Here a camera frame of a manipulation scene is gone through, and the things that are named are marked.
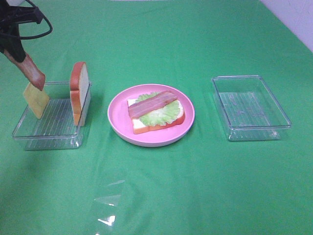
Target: lettuce leaf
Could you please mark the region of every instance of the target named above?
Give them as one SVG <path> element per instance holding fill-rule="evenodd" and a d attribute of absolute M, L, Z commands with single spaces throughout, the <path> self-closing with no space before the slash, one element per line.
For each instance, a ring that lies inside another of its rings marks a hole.
<path fill-rule="evenodd" d="M 150 97 L 156 96 L 158 92 L 151 94 L 142 94 L 138 97 L 136 102 L 143 101 Z M 174 100 L 173 102 L 165 105 L 161 109 L 153 110 L 139 118 L 139 120 L 146 126 L 161 125 L 165 126 L 167 123 L 171 124 L 175 121 L 180 113 L 179 102 Z"/>

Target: green cloth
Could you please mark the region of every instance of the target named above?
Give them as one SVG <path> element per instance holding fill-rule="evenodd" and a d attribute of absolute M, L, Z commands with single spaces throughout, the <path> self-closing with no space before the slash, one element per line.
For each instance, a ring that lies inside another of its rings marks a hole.
<path fill-rule="evenodd" d="M 46 81 L 68 81 L 86 61 L 89 131 L 78 149 L 24 151 L 11 133 L 28 81 L 0 54 L 1 235 L 313 234 L 313 54 L 261 2 L 34 3 L 54 29 L 23 47 Z M 286 138 L 226 139 L 210 79 L 247 74 L 291 119 Z M 110 101 L 146 83 L 192 100 L 195 122 L 178 142 L 139 147 L 111 128 Z"/>

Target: transparent tray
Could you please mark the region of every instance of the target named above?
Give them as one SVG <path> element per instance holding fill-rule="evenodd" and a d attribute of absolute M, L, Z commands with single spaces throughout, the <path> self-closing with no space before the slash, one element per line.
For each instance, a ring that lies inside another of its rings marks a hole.
<path fill-rule="evenodd" d="M 212 79 L 217 110 L 230 141 L 279 140 L 291 121 L 262 77 Z"/>
<path fill-rule="evenodd" d="M 44 90 L 50 97 L 43 116 L 37 119 L 29 106 L 23 112 L 12 137 L 24 150 L 70 149 L 82 144 L 90 103 L 89 83 L 85 103 L 77 126 L 74 125 L 72 106 L 69 97 L 69 82 L 46 82 Z"/>

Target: cheese slice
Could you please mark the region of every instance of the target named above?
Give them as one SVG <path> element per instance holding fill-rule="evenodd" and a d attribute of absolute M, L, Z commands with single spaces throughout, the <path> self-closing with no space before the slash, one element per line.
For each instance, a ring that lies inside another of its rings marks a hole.
<path fill-rule="evenodd" d="M 28 83 L 23 92 L 23 96 L 28 106 L 35 114 L 36 118 L 41 119 L 44 110 L 50 100 L 46 92 L 44 90 L 40 91 L 38 88 L 34 87 L 31 83 Z"/>

